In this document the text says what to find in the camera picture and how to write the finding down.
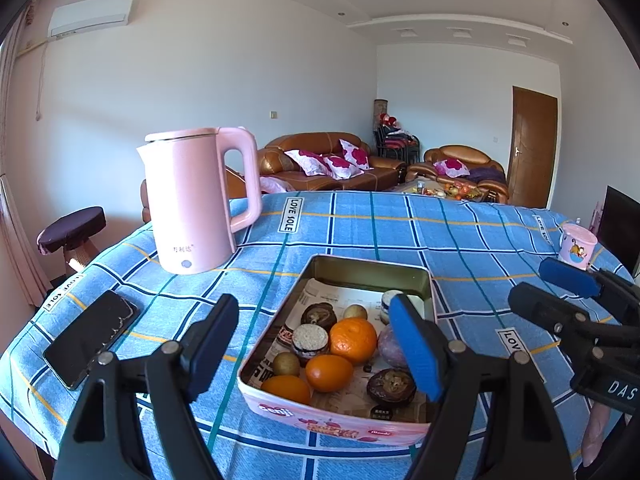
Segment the right hand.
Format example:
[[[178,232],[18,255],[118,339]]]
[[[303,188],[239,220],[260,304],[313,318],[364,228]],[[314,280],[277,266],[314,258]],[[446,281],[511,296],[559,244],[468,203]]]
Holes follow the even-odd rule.
[[[589,467],[598,457],[604,441],[605,427],[611,418],[612,410],[601,403],[594,402],[588,424],[582,437],[582,466]]]

